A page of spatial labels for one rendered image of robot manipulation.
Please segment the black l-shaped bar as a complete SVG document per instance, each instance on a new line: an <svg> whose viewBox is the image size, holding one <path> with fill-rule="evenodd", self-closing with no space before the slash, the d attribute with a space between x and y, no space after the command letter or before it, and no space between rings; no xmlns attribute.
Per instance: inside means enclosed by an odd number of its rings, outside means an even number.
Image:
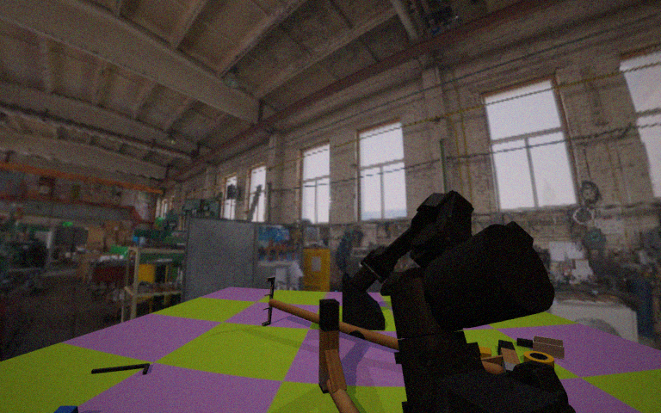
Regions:
<svg viewBox="0 0 661 413"><path fill-rule="evenodd" d="M121 367L107 367L107 368L99 368L99 369L93 369L91 373L96 374L96 373L106 373L106 372L113 372L113 371L124 371L124 370L134 370L134 369L139 369L139 368L144 368L144 371L142 372L143 375L146 375L148 372L148 368L150 366L150 363L145 363L145 364L137 364L137 365L129 365L129 366L121 366Z"/></svg>

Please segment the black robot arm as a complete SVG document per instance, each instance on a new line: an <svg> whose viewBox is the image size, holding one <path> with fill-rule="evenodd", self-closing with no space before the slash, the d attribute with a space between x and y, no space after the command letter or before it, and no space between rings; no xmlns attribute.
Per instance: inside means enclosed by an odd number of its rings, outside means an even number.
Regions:
<svg viewBox="0 0 661 413"><path fill-rule="evenodd" d="M554 287L534 239L515 221L473 236L473 210L453 190L432 193L411 227L390 245L372 249L349 278L363 296L386 279L380 295L391 296L398 339L503 322L552 306ZM393 272L409 251L420 268ZM465 354L466 369L451 373L444 359L427 362L423 413L576 413L551 365L528 361L511 375L493 374L475 355Z"/></svg>

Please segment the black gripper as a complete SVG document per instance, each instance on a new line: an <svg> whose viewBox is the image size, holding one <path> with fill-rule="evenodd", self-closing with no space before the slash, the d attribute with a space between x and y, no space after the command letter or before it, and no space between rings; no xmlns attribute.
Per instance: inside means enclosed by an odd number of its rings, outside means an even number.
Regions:
<svg viewBox="0 0 661 413"><path fill-rule="evenodd" d="M399 352L394 353L396 364L402 364L406 402L403 413L423 413L423 393L427 362L444 359L447 372L466 369L465 354L481 356L476 342L466 343L464 331L432 336L416 336L398 340Z"/></svg>

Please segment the orange rectangular block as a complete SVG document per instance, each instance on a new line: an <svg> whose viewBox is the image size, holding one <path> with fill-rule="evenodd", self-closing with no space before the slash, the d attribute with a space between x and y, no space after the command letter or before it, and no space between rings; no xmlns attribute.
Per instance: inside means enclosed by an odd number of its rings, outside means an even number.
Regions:
<svg viewBox="0 0 661 413"><path fill-rule="evenodd" d="M480 358L491 357L491 348L487 348L487 347L484 348L480 346L479 350L480 350L479 352L481 353Z"/></svg>

